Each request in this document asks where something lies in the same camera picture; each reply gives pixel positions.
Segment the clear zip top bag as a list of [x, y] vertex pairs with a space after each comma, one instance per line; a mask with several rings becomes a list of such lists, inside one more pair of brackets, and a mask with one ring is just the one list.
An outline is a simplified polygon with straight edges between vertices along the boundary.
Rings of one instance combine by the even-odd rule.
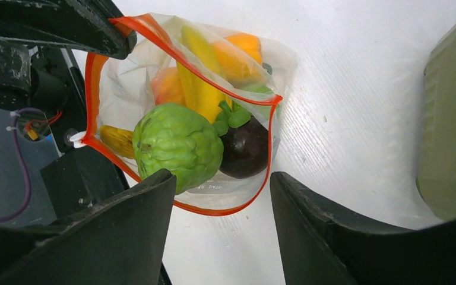
[[[179, 29], [184, 24], [194, 26], [208, 40], [210, 45], [216, 40], [221, 40], [236, 33], [243, 33], [241, 31], [207, 24], [193, 23], [184, 18], [172, 15], [144, 14], [128, 18], [143, 18], [146, 15], [149, 15], [161, 25], [172, 37], [178, 36]], [[161, 68], [175, 67], [177, 61], [162, 52], [153, 43], [145, 39], [144, 36], [137, 32], [135, 34], [137, 36], [137, 43], [125, 59], [118, 60], [95, 53], [88, 54], [85, 67], [87, 127], [90, 114], [90, 101], [87, 98], [89, 87], [86, 84], [90, 78], [86, 75], [86, 72], [88, 71], [87, 64], [90, 55], [107, 58], [106, 63], [103, 65], [102, 76], [100, 78], [103, 96], [102, 104], [104, 106], [95, 107], [96, 110], [102, 110], [103, 115], [96, 120], [96, 129], [99, 129], [103, 125], [125, 129], [131, 131], [133, 137], [136, 124], [146, 113], [156, 106], [148, 98], [148, 93], [150, 92], [148, 82], [151, 81], [155, 73]], [[248, 110], [268, 130], [268, 166], [257, 175], [244, 179], [227, 176], [218, 169], [218, 172], [211, 179], [200, 186], [189, 189], [180, 195], [175, 193], [175, 205], [184, 210], [206, 216], [227, 216], [237, 213], [256, 199], [268, 180], [271, 172], [271, 162], [280, 142], [278, 130], [280, 103], [296, 68], [296, 54], [289, 47], [278, 41], [262, 37], [258, 38], [261, 41], [262, 50], [262, 79], [255, 83], [272, 89], [275, 94], [273, 97], [261, 101], [251, 100], [251, 94], [241, 90], [241, 88], [253, 83], [232, 85], [226, 80], [221, 67], [221, 73], [215, 76], [214, 81], [226, 95], [226, 98], [223, 100], [228, 102], [231, 107], [239, 105]], [[270, 106], [270, 119], [266, 121], [258, 112], [258, 109], [254, 108], [254, 105]], [[221, 112], [219, 103], [218, 108], [217, 115]], [[106, 147], [101, 141], [99, 133], [90, 135], [86, 129], [83, 132], [73, 135], [71, 141], [77, 148], [89, 146], [95, 149], [135, 181], [144, 180], [138, 174], [135, 156], [133, 159], [128, 159], [115, 154], [113, 150]]]

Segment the pink peach toy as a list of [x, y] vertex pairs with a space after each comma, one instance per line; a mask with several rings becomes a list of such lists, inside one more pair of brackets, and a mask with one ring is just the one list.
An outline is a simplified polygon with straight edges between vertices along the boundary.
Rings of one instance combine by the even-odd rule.
[[151, 81], [151, 88], [156, 105], [170, 102], [185, 105], [181, 80], [175, 66], [161, 69]]

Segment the green lime toy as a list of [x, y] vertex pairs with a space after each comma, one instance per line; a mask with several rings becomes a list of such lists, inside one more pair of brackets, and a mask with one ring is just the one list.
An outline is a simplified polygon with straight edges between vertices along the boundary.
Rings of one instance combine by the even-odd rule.
[[[246, 85], [241, 90], [249, 92], [251, 100], [268, 100], [275, 95], [272, 89], [257, 83]], [[254, 105], [254, 108], [258, 109], [258, 112], [266, 121], [270, 119], [270, 106]]]

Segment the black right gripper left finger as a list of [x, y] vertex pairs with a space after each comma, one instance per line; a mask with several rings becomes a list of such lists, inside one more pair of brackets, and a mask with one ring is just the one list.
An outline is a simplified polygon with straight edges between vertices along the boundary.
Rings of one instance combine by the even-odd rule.
[[170, 284], [176, 176], [162, 169], [48, 225], [0, 226], [0, 284]]

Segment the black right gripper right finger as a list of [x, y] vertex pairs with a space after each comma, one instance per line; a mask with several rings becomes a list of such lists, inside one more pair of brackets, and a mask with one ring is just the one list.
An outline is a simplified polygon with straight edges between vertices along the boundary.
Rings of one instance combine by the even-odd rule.
[[286, 172], [271, 174], [270, 193], [287, 284], [456, 284], [456, 220], [394, 226]]

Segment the yellow bell pepper toy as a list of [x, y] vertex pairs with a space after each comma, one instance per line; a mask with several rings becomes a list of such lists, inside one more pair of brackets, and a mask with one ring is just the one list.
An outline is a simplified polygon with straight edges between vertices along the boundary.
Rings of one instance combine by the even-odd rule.
[[226, 80], [244, 86], [262, 79], [262, 50], [258, 37], [236, 33], [212, 42], [211, 46]]

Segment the yellow banana toy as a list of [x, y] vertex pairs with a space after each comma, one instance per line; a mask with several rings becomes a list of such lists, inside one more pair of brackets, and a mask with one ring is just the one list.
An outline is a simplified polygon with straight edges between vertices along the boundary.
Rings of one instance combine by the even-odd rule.
[[[185, 105], [183, 106], [196, 111], [209, 122], [214, 121], [219, 111], [218, 103], [225, 99], [226, 95], [214, 81], [215, 76], [221, 73], [214, 49], [196, 27], [184, 24], [179, 29], [178, 36], [172, 37], [149, 15], [143, 18], [118, 18], [115, 20], [115, 24], [125, 35], [135, 31], [144, 36], [145, 39], [153, 43], [162, 52], [176, 59], [176, 68], [185, 98]], [[106, 61], [106, 57], [90, 55], [87, 64], [88, 71], [86, 75], [90, 78], [86, 84], [89, 87], [87, 98], [90, 101], [87, 130], [90, 135], [99, 133], [101, 141], [106, 147], [113, 150], [115, 154], [133, 159], [134, 151], [132, 149], [131, 131], [106, 125], [101, 126], [99, 129], [95, 128], [96, 120], [103, 115], [103, 111], [96, 110], [95, 107], [104, 106], [102, 104], [103, 96], [100, 78]], [[150, 88], [148, 98], [156, 105], [151, 81], [148, 82], [148, 87]]]

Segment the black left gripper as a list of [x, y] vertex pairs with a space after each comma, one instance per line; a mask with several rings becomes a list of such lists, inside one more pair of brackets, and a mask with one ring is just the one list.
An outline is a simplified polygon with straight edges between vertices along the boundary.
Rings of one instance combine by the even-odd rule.
[[57, 48], [125, 59], [137, 36], [110, 22], [121, 16], [105, 0], [0, 1], [0, 109], [62, 109], [68, 67]]

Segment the green custard apple toy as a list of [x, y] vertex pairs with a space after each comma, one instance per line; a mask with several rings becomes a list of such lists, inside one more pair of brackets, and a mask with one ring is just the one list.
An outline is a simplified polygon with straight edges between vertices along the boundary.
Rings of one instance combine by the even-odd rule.
[[166, 169], [176, 177], [177, 195], [211, 179], [224, 150], [215, 127], [177, 103], [160, 104], [146, 113], [134, 128], [132, 146], [140, 178]]

